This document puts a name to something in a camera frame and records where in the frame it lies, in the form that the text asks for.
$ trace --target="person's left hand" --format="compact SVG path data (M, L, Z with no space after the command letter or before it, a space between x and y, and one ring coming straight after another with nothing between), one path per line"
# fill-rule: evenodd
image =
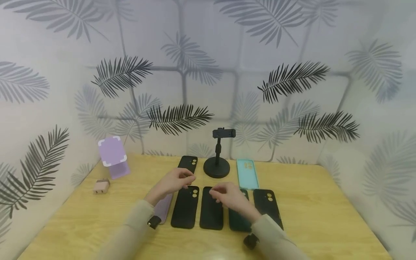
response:
M155 206L159 200L166 195L174 193L181 188L188 188L196 179L194 174L185 168L174 168L168 172L155 186L147 193L144 200Z

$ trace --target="wooden table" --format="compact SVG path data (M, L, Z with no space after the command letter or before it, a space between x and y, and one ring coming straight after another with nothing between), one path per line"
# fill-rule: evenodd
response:
M109 178L98 163L64 205L49 220L20 256L20 260L91 259L102 243L122 224L134 203L170 169L180 157L129 155L131 174L111 182L109 192L93 195L99 178ZM213 179L203 172L199 159L193 185L213 186L218 182L238 183L235 161L229 160L230 174ZM285 231L311 259L391 259L383 246L320 166L256 162L260 187L276 195ZM253 193L249 191L250 201ZM195 227L191 230L170 225L176 194L164 225L143 244L136 259L263 259L243 245L245 233L231 231L228 210L224 210L221 231L199 228L199 196Z

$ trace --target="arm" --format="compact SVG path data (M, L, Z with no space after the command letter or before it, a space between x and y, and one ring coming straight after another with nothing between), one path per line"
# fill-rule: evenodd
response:
M240 189L231 182L219 183L210 194L252 223L253 234L259 239L260 251L268 259L307 260L309 259L289 240L286 233L268 215L261 215Z
M119 227L110 240L103 245L95 257L96 260L133 259L150 229L147 222L154 214L154 206L167 194L181 188L188 188L195 176L187 169L175 168L168 172L143 200L131 210L124 224Z

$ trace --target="phone case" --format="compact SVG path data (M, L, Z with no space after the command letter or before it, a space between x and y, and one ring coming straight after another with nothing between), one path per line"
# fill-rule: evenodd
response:
M244 196L248 199L246 190L241 189ZM230 220L230 229L233 231L251 232L251 223L240 215L237 211L228 209L228 219Z
M199 188L196 186L188 186L187 189L179 190L175 207L173 208L172 227L188 229L194 227L198 197Z
M283 223L277 207L275 193L271 190L253 190L254 205L260 214L268 214L282 229Z
M194 156L182 156L179 161L178 168L186 168L192 173L195 172L196 163L198 158ZM171 206L173 194L168 194L163 200L160 200L155 206L155 216L158 216L161 219L160 225L164 224L166 218L168 217L169 208Z
M216 203L209 194L212 187L204 187L199 226L204 229L221 230L224 227L223 204Z
M237 175L240 188L247 190L259 188L253 160L237 159Z

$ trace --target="round stand base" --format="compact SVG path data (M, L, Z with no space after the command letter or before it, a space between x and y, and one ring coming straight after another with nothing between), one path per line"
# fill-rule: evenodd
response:
M215 165L215 157L211 157L204 163L204 172L212 178L224 178L230 172L230 164L220 157L219 164Z

